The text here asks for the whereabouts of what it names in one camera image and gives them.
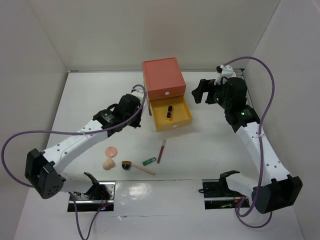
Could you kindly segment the black gold lipstick case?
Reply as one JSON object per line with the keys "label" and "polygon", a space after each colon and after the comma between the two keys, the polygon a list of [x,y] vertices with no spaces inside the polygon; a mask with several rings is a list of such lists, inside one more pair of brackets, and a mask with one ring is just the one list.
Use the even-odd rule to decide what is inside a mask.
{"label": "black gold lipstick case", "polygon": [[169,105],[166,113],[166,119],[171,120],[172,119],[172,113],[173,113],[173,106]]}

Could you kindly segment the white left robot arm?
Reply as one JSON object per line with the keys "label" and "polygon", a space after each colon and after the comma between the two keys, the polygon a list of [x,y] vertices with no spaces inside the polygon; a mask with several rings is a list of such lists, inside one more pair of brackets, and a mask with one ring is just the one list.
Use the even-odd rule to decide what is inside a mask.
{"label": "white left robot arm", "polygon": [[139,128],[146,94],[133,90],[108,108],[100,110],[79,131],[62,142],[39,151],[32,149],[26,157],[25,177],[42,199],[60,192],[66,179],[61,175],[77,157],[94,145],[130,126]]}

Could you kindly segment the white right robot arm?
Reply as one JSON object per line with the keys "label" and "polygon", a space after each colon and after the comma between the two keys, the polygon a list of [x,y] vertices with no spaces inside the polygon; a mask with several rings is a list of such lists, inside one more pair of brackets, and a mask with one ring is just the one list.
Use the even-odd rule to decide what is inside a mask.
{"label": "white right robot arm", "polygon": [[239,77],[224,78],[215,84],[213,79],[201,79],[191,94],[199,104],[207,93],[205,103],[218,104],[224,109],[225,119],[246,146],[258,171],[258,180],[242,175],[237,170],[220,174],[218,190],[223,196],[238,192],[261,214],[292,206],[303,186],[300,177],[292,176],[279,160],[269,143],[262,120],[247,104],[247,86]]}

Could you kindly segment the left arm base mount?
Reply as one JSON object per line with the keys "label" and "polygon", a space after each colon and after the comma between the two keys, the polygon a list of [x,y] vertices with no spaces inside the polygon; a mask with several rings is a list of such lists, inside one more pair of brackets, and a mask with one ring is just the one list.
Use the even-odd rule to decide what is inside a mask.
{"label": "left arm base mount", "polygon": [[78,212],[96,212],[100,209],[102,212],[114,211],[114,197],[116,190],[115,181],[99,181],[91,173],[84,172],[86,176],[84,190],[73,191],[72,198],[69,197],[67,212],[74,213],[75,200]]}

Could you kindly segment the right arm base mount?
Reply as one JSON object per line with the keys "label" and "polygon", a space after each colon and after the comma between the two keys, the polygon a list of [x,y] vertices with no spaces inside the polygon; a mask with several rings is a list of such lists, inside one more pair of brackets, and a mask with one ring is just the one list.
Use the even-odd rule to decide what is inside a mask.
{"label": "right arm base mount", "polygon": [[227,185],[227,177],[237,175],[240,172],[231,170],[221,173],[219,179],[203,180],[202,188],[198,190],[204,197],[204,208],[234,209],[244,196],[236,191],[230,190]]}

